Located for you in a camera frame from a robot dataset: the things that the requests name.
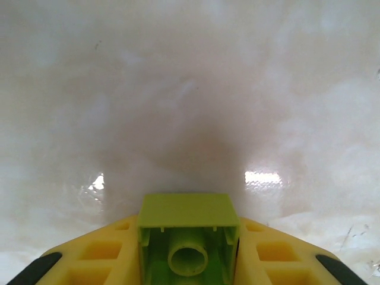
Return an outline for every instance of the green plastic block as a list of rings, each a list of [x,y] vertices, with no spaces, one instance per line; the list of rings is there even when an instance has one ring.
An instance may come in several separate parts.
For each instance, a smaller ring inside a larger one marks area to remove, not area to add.
[[[240,220],[227,194],[149,194],[138,215],[143,285],[232,285]]]

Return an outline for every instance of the green plastic part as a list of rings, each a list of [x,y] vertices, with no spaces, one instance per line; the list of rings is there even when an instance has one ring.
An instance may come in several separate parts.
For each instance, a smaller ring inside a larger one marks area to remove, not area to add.
[[[149,194],[137,220],[143,285],[232,285],[240,220],[227,194]]]

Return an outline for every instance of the white glossy surface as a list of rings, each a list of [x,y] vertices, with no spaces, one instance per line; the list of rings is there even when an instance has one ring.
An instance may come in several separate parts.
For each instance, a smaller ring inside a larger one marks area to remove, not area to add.
[[[380,284],[379,1],[0,13],[0,283],[145,193],[214,191]]]

